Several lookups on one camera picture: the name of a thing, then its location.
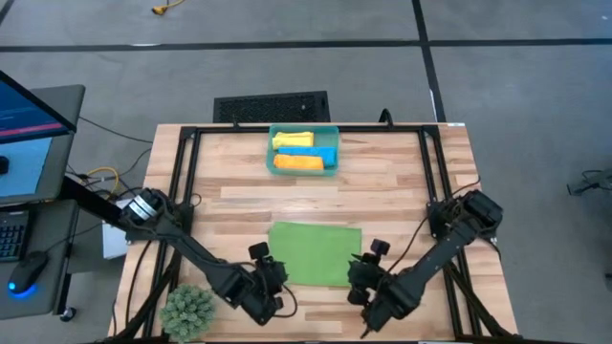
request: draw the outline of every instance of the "blue sponge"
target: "blue sponge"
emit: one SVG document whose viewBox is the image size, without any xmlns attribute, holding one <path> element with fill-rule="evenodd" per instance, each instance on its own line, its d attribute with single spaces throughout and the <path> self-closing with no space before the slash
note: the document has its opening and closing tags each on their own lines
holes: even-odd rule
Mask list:
<svg viewBox="0 0 612 344">
<path fill-rule="evenodd" d="M 278 154 L 322 157 L 325 167 L 336 165 L 338 150 L 336 147 L 280 147 Z"/>
</svg>

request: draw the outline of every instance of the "yellow sponge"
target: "yellow sponge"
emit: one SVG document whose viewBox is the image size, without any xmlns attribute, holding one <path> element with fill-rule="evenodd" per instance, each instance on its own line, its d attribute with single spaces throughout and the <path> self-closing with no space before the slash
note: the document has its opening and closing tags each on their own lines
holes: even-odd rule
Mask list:
<svg viewBox="0 0 612 344">
<path fill-rule="evenodd" d="M 315 145 L 315 133 L 276 133 L 272 139 L 272 147 L 274 150 L 278 147 L 312 147 Z"/>
<path fill-rule="evenodd" d="M 276 168 L 295 168 L 295 169 L 323 169 L 322 157 L 288 156 L 276 154 L 274 156 L 274 166 Z"/>
</svg>

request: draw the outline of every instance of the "computer mouse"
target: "computer mouse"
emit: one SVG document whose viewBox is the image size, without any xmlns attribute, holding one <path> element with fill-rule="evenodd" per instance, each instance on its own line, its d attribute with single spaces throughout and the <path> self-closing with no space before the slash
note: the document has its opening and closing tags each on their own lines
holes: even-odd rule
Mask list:
<svg viewBox="0 0 612 344">
<path fill-rule="evenodd" d="M 47 252 L 34 251 L 17 264 L 9 278 L 9 290 L 18 294 L 28 290 L 47 265 L 49 256 Z"/>
</svg>

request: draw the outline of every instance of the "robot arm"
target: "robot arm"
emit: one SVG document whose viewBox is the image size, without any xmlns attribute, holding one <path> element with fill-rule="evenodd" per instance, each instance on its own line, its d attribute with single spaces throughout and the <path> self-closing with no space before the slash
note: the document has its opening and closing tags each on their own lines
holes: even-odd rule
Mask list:
<svg viewBox="0 0 612 344">
<path fill-rule="evenodd" d="M 216 258 L 182 228 L 191 205 L 176 205 L 160 190 L 144 189 L 120 214 L 120 228 L 145 235 L 149 240 L 166 241 L 200 269 L 212 290 L 233 308 L 242 307 L 263 326 L 283 307 L 275 297 L 287 281 L 283 264 L 269 256 L 268 245 L 249 248 L 255 263 L 228 263 Z M 254 267 L 247 271 L 243 266 Z"/>
<path fill-rule="evenodd" d="M 391 274 L 378 266 L 389 244 L 375 240 L 372 248 L 376 256 L 365 253 L 359 261 L 350 263 L 349 281 L 352 289 L 349 302 L 363 305 L 361 317 L 369 331 L 379 331 L 391 318 L 403 319 L 421 302 L 425 285 L 435 273 L 449 263 L 461 248 L 483 233 L 494 232 L 501 222 L 502 209 L 480 191 L 449 200 L 433 209 L 430 221 L 444 223 L 448 234 L 438 241 L 413 267 Z M 368 301 L 366 288 L 376 291 Z"/>
</svg>

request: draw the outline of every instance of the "succulent plant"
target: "succulent plant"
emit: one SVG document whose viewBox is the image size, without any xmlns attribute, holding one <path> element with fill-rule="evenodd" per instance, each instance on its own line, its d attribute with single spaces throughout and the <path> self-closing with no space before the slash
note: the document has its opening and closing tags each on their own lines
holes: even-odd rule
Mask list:
<svg viewBox="0 0 612 344">
<path fill-rule="evenodd" d="M 181 285 L 168 295 L 160 311 L 164 332 L 181 344 L 206 332 L 214 319 L 213 294 L 197 286 Z"/>
</svg>

